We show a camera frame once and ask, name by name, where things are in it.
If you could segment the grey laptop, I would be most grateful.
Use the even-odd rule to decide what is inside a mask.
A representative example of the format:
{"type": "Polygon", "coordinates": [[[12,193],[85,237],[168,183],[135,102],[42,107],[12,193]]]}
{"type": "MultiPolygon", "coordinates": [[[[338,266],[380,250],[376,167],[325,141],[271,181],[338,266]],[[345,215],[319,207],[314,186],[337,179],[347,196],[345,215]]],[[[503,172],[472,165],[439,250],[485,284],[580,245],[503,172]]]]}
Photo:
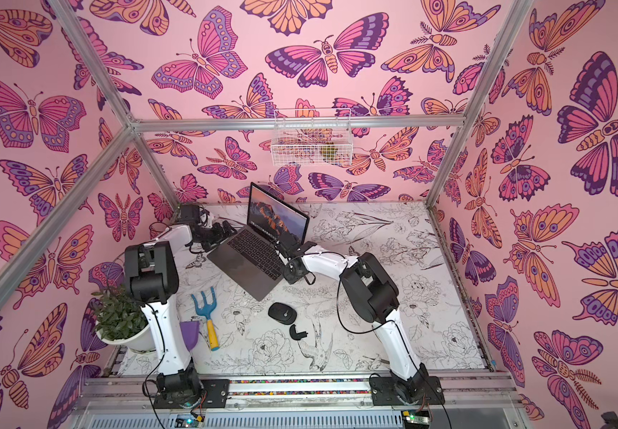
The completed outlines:
{"type": "Polygon", "coordinates": [[[253,182],[246,225],[207,258],[255,300],[264,300],[282,278],[283,262],[275,245],[285,233],[304,243],[309,222],[308,214],[253,182]]]}

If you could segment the black wireless mouse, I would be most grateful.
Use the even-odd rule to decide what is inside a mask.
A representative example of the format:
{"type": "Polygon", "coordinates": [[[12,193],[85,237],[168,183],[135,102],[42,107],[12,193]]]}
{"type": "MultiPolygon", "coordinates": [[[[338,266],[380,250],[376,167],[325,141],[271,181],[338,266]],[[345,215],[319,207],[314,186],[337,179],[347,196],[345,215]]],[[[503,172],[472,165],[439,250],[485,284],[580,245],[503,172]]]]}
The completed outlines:
{"type": "Polygon", "coordinates": [[[298,313],[288,304],[274,302],[268,309],[268,316],[282,325],[291,326],[296,322],[298,313]]]}

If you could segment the black mouse battery cover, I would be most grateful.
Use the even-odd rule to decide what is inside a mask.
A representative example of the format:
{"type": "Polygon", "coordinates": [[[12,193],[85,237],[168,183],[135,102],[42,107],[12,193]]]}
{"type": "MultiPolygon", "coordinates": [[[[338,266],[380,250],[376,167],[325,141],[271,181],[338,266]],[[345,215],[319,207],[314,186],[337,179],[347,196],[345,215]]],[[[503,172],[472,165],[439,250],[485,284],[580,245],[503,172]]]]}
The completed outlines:
{"type": "Polygon", "coordinates": [[[306,331],[298,332],[296,325],[291,325],[289,328],[289,336],[293,341],[302,341],[308,336],[306,331]]]}

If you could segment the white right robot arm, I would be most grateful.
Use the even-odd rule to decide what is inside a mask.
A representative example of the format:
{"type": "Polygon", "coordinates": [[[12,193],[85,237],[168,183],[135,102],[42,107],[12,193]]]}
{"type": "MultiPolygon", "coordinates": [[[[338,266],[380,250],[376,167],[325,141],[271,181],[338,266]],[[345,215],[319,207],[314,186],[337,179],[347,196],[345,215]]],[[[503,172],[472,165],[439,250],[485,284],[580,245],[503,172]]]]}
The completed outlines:
{"type": "Polygon", "coordinates": [[[275,250],[284,262],[283,278],[288,283],[307,280],[310,275],[338,282],[338,291],[346,293],[357,316],[371,325],[360,334],[373,332],[382,344],[394,390],[402,402],[445,404],[439,378],[429,375],[405,334],[398,286],[375,255],[344,256],[312,241],[301,244],[288,232],[276,241],[275,250]]]}

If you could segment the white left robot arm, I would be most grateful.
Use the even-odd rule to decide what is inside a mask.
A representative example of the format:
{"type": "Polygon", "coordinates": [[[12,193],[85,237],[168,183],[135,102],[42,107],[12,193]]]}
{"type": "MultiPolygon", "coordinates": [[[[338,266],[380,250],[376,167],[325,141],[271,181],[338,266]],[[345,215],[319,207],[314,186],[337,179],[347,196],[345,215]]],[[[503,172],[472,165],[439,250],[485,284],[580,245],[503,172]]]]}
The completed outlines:
{"type": "Polygon", "coordinates": [[[154,411],[159,409],[223,409],[229,395],[228,379],[202,379],[192,350],[198,325],[182,322],[177,309],[180,277],[175,253],[194,245],[205,255],[234,236],[229,222],[208,223],[209,212],[196,204],[180,207],[175,225],[151,241],[124,252],[124,277],[130,300],[148,322],[157,352],[157,365],[146,376],[142,392],[154,411]]]}

